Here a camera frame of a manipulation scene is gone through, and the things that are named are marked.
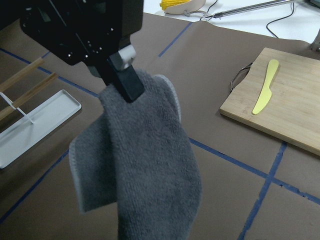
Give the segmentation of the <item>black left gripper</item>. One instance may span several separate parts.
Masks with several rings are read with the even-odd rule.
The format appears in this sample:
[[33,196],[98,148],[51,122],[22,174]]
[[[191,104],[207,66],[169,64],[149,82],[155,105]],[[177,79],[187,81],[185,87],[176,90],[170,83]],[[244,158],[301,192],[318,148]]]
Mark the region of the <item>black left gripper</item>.
[[131,35],[142,27],[142,0],[24,0],[20,7],[23,32],[65,63],[83,62],[101,77],[108,59],[115,72],[113,84],[126,102],[144,93],[130,44]]

